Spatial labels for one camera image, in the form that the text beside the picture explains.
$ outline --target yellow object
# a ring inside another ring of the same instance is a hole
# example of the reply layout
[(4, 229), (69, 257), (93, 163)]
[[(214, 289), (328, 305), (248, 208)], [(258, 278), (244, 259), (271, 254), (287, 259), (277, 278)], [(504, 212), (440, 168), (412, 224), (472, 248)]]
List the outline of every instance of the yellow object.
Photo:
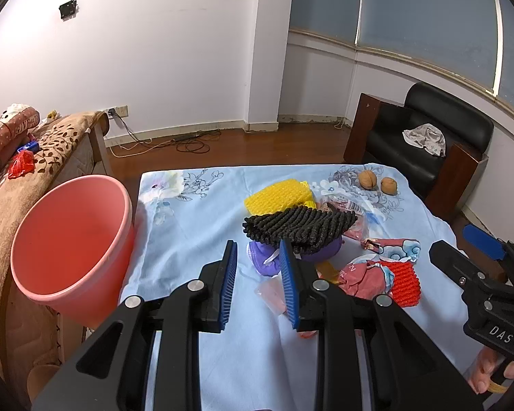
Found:
[(377, 185), (377, 177), (371, 170), (363, 170), (362, 173), (358, 175), (358, 181), (362, 188), (366, 190), (371, 190)]
[(339, 271), (328, 260), (316, 264), (316, 270), (318, 270), (320, 278), (333, 284), (340, 284)]
[(246, 198), (244, 204), (252, 215), (267, 215), (300, 205), (316, 208), (308, 183), (296, 179), (287, 179), (263, 188)]
[(391, 177), (383, 177), (381, 180), (381, 191), (385, 195), (394, 196), (398, 193), (398, 183)]
[(487, 388), (487, 390), (493, 394), (504, 394), (507, 389), (506, 386), (497, 385), (495, 382), (489, 382), (489, 387)]

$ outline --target human hand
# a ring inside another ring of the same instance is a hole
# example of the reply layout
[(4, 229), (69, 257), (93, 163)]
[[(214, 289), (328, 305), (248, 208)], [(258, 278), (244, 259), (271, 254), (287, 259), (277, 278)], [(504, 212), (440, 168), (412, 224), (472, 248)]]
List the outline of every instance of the human hand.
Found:
[[(474, 364), (474, 370), (468, 380), (469, 385), (476, 394), (483, 394), (491, 384), (491, 375), (495, 371), (495, 366), (499, 354), (488, 347), (483, 347)], [(514, 379), (514, 362), (510, 362), (504, 370), (506, 379)]]

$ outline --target purple object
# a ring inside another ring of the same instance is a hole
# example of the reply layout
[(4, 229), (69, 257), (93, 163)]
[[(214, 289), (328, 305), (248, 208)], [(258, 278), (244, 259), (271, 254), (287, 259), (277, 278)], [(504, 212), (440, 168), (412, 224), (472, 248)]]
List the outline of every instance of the purple object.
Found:
[(29, 150), (29, 151), (32, 151), (33, 153), (38, 153), (40, 151), (40, 146), (38, 145), (37, 141), (30, 141), (28, 144), (21, 145), (17, 149), (17, 152), (20, 153), (23, 150)]
[[(331, 241), (325, 247), (322, 247), (318, 252), (311, 255), (301, 255), (303, 261), (308, 262), (322, 262), (329, 260), (337, 254), (343, 245), (343, 237)], [(265, 264), (272, 254), (276, 251), (274, 247), (268, 244), (262, 244), (257, 241), (250, 241), (248, 244), (248, 257), (252, 261), (257, 271), (265, 277), (273, 277), (280, 272), (280, 257), (275, 257), (269, 265)]]

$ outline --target sofa backrest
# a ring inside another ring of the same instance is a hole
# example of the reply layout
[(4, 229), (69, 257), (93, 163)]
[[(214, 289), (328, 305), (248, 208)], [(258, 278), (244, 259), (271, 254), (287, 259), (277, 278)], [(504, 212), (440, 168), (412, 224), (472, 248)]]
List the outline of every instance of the sofa backrest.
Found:
[(493, 121), (479, 109), (425, 82), (414, 84), (404, 104), (436, 119), (468, 144), (484, 153), (493, 134)]

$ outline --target pink bucket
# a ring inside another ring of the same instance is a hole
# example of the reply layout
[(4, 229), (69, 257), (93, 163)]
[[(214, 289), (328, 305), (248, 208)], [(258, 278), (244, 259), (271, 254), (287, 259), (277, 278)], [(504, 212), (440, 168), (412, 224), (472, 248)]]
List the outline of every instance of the pink bucket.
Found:
[(59, 185), (27, 213), (11, 272), (31, 300), (96, 329), (116, 308), (133, 249), (132, 202), (109, 176)]

